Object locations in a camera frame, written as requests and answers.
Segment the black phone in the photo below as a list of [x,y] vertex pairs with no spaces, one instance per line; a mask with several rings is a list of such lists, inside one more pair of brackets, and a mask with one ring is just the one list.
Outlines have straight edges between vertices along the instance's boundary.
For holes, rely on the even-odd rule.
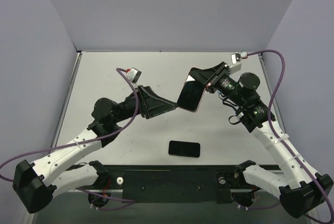
[[171,140],[169,142],[168,153],[171,156],[199,158],[200,143]]

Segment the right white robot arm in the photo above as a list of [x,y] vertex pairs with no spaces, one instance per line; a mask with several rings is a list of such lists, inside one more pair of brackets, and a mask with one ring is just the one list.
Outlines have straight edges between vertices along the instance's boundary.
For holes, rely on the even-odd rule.
[[243,73],[235,81],[231,73],[225,62],[189,71],[190,77],[209,93],[218,91],[237,106],[236,117],[261,142],[283,173],[283,176],[275,175],[249,160],[237,166],[233,173],[234,183],[239,187],[252,184],[267,191],[277,197],[284,210],[294,218],[306,215],[328,200],[333,179],[310,166],[289,141],[288,134],[283,133],[256,91],[260,85],[258,76]]

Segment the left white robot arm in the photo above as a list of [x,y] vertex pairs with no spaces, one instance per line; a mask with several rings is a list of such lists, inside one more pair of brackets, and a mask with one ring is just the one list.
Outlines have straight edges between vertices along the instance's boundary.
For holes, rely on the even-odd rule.
[[145,119],[173,111],[177,104],[158,96],[149,86],[138,86],[123,102],[108,98],[96,101],[93,122],[64,147],[29,163],[16,165],[13,189],[30,214],[46,207],[53,198],[81,186],[102,188],[109,179],[108,171],[98,161],[79,169],[70,167],[88,154],[104,148],[121,132],[118,123],[132,121],[137,115]]

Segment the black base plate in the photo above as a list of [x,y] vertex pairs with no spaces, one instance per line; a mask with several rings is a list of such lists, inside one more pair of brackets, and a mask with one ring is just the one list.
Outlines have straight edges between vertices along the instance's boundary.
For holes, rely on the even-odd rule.
[[110,179],[85,190],[121,190],[124,199],[136,203],[228,204],[232,194],[249,196],[254,185],[235,182],[233,165],[149,166],[106,165]]

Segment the aluminium frame rail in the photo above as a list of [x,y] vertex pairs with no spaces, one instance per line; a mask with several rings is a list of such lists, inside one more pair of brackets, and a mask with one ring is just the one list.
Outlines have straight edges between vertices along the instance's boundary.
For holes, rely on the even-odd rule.
[[59,60],[53,62],[53,66],[43,77],[45,86],[40,89],[36,98],[40,104],[34,112],[37,116],[44,115],[45,118],[42,123],[38,124],[40,129],[37,133],[41,136],[41,140],[38,144],[33,145],[33,150],[36,153],[27,159],[30,163],[48,155],[51,148],[56,146],[80,54],[81,52],[73,50],[69,54],[61,56]]

